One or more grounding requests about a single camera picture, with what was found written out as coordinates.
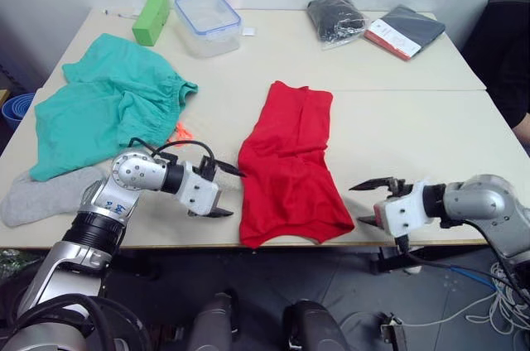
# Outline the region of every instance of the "blue cable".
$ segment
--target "blue cable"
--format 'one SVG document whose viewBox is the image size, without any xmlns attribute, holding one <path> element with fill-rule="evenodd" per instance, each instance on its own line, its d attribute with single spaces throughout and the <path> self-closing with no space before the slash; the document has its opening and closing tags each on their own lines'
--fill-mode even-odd
<svg viewBox="0 0 530 351">
<path fill-rule="evenodd" d="M 473 279 L 474 281 L 480 282 L 483 285 L 486 285 L 487 287 L 489 287 L 490 289 L 493 289 L 494 291 L 497 290 L 497 288 L 495 287 L 495 285 L 493 283 L 491 283 L 490 281 L 485 280 L 484 278 L 481 278 L 480 276 L 476 276 L 475 274 L 472 274 L 471 272 L 467 272 L 467 271 L 462 270 L 462 269 L 457 268 L 457 267 L 451 267 L 449 269 L 451 271 L 456 272 L 458 274 L 461 274 L 463 276 L 467 276 L 469 279 Z"/>
</svg>

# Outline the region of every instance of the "white table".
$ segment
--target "white table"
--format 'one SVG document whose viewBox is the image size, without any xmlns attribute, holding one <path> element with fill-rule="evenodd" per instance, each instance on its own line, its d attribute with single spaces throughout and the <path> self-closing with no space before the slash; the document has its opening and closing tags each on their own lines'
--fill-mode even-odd
<svg viewBox="0 0 530 351">
<path fill-rule="evenodd" d="M 326 162 L 352 215 L 369 214 L 373 202 L 386 195 L 382 190 L 354 193 L 348 188 L 380 176 L 451 182 L 494 173 L 509 180 L 521 201 L 530 205 L 530 160 L 482 90 L 484 86 L 446 36 L 405 63 L 367 41 L 323 52 L 311 39 L 313 30 L 303 12 L 240 13 L 247 25 L 258 29 L 256 36 L 243 39 L 240 50 L 206 60 L 189 57 L 176 36 L 174 13 L 154 48 L 185 79 L 200 86 L 199 93 L 189 99 L 181 122 L 196 140 L 207 142 L 219 159 L 237 162 L 239 147 L 258 119 L 270 83 L 279 79 L 290 86 L 308 84 L 313 89 L 333 92 Z M 77 61 L 102 32 L 132 39 L 132 23 L 92 11 L 33 105 L 65 84 L 60 65 Z M 295 30 L 300 33 L 289 36 Z M 284 51 L 277 50 L 280 41 Z M 292 67 L 282 72 L 281 59 L 287 60 L 295 52 L 297 59 L 292 60 Z M 364 62 L 364 67 L 356 59 Z M 437 74 L 444 67 L 445 80 Z M 330 71 L 327 79 L 333 82 L 325 82 L 326 71 Z M 177 153 L 181 159 L 198 163 L 202 151 L 186 147 Z M 6 194 L 12 179 L 35 162 L 35 114 L 31 107 L 0 157 L 0 197 Z M 100 165 L 108 168 L 108 162 Z M 223 190 L 219 205 L 233 210 L 233 216 L 191 218 L 170 195 L 146 192 L 129 222 L 123 246 L 239 245 L 239 179 L 219 173 L 216 180 Z M 18 228 L 0 224 L 0 245 L 49 247 L 63 236 L 73 217 L 61 214 Z M 483 242 L 472 228 L 441 230 L 435 224 L 417 230 L 411 238 L 422 245 Z M 311 244 L 288 236 L 267 243 Z M 376 228 L 359 224 L 353 232 L 326 244 L 381 245 L 393 241 Z"/>
</svg>

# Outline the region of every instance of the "shirt sleeve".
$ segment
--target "shirt sleeve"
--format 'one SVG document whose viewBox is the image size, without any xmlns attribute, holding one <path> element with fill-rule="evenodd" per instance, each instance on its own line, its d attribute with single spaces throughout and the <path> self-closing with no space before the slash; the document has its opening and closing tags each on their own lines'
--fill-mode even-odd
<svg viewBox="0 0 530 351">
<path fill-rule="evenodd" d="M 488 92 L 508 125 L 513 128 L 530 108 L 530 46 L 528 34 L 517 39 L 504 57 L 497 81 Z"/>
</svg>

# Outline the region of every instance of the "green sponge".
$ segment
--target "green sponge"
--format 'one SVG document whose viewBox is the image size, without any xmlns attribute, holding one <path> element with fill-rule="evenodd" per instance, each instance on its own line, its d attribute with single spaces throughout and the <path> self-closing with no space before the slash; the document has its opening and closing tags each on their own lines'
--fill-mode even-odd
<svg viewBox="0 0 530 351">
<path fill-rule="evenodd" d="M 154 46 L 169 16 L 167 0 L 147 0 L 140 17 L 132 26 L 132 33 L 140 45 Z"/>
</svg>

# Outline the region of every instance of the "gray floor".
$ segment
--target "gray floor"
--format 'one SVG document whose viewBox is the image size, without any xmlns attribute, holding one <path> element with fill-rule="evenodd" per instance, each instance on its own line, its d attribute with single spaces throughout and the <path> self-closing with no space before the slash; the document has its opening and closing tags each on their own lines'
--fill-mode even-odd
<svg viewBox="0 0 530 351">
<path fill-rule="evenodd" d="M 447 317 L 491 290 L 478 282 L 437 268 L 424 267 L 419 275 L 395 271 L 374 276 L 368 255 L 355 249 L 292 249 L 223 252 L 176 252 L 153 257 L 161 276 L 148 281 L 114 273 L 109 296 L 129 305 L 142 320 L 183 324 L 217 291 L 234 288 L 241 298 L 242 338 L 236 350 L 279 350 L 284 308 L 299 299 L 326 306 L 340 322 L 355 311 L 393 312 L 408 323 Z M 460 264 L 489 270 L 489 250 L 454 259 Z M 483 314 L 488 302 L 471 313 Z M 344 332 L 355 350 L 392 348 L 378 336 L 376 318 L 356 315 Z M 460 316 L 443 325 L 407 328 L 410 351 L 510 350 L 512 337 L 495 333 L 488 325 L 473 325 Z M 525 349 L 518 336 L 517 350 Z"/>
</svg>

